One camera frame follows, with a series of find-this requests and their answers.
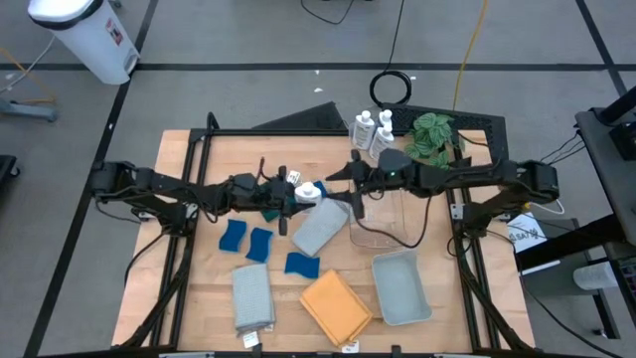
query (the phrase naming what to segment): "yellow cable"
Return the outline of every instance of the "yellow cable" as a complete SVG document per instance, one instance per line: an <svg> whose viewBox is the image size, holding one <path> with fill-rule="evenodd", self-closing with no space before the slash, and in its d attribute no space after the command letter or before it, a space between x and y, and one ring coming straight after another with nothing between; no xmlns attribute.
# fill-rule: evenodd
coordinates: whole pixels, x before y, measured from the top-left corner
<svg viewBox="0 0 636 358"><path fill-rule="evenodd" d="M455 83L455 95L453 96L453 110L455 110L455 105L457 104L457 96L459 95L459 85L461 84L461 76L464 74L464 68L466 67L466 63L468 62L468 57L470 56L470 52L473 50L473 45L475 44L475 39L477 39L479 30L481 30L481 24L484 22L484 17L486 16L486 9L488 9L488 0L484 0L484 5L481 7L481 13L479 14L479 21L477 21L477 26L475 27L473 36L472 38L470 38L470 44L468 45L466 56L464 56L464 61L461 63L461 67L459 68L459 74L457 74L457 82Z"/></svg>
<svg viewBox="0 0 636 358"><path fill-rule="evenodd" d="M20 71L22 71L22 73L25 74L26 77L31 79L31 81L33 81L40 88L42 92L44 92L46 95L49 96L48 98L21 100L20 101L21 103L55 103L56 102L56 97L53 94L53 91L50 90L48 87L46 87L43 83L41 83L40 80L38 80L38 78L35 77L35 75L28 73L27 70L25 70L22 67L22 65L20 65L20 63L17 62L16 59L14 59L13 56L11 56L11 54L7 50L0 48L0 54L2 54L2 56L4 56L13 65L15 65L18 69L20 69Z"/></svg>

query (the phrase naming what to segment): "orange napkin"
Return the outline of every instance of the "orange napkin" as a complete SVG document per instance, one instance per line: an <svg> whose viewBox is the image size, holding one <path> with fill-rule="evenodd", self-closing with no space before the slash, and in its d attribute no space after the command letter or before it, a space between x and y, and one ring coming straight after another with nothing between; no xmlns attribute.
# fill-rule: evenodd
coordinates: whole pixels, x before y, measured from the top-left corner
<svg viewBox="0 0 636 358"><path fill-rule="evenodd" d="M372 317L365 304L332 269L302 292L300 302L337 347L353 342Z"/></svg>

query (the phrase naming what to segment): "white trash can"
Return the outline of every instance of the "white trash can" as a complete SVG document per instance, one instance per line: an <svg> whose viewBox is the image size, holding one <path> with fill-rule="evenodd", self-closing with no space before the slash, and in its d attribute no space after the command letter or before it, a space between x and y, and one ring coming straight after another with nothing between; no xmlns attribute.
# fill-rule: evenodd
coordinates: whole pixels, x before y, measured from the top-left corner
<svg viewBox="0 0 636 358"><path fill-rule="evenodd" d="M102 82L121 85L139 52L107 0L31 0L29 16L50 30Z"/></svg>

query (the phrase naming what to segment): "trash can lid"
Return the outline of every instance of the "trash can lid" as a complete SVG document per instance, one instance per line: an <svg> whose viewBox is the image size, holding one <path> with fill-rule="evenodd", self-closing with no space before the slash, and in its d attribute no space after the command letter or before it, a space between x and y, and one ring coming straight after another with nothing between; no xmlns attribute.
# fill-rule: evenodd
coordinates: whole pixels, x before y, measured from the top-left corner
<svg viewBox="0 0 636 358"><path fill-rule="evenodd" d="M31 0L29 16L46 22L66 22L82 18L95 0Z"/></svg>

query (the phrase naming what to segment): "potted plant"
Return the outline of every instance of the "potted plant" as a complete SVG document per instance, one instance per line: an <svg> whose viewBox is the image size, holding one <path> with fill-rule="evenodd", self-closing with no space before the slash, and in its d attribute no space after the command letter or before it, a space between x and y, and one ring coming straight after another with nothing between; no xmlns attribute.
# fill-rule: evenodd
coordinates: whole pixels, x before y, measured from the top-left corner
<svg viewBox="0 0 636 358"><path fill-rule="evenodd" d="M426 159L430 165L448 169L450 156L446 144L454 146L449 123L454 119L445 114L426 113L413 122L408 134L413 143L404 152L413 159Z"/></svg>

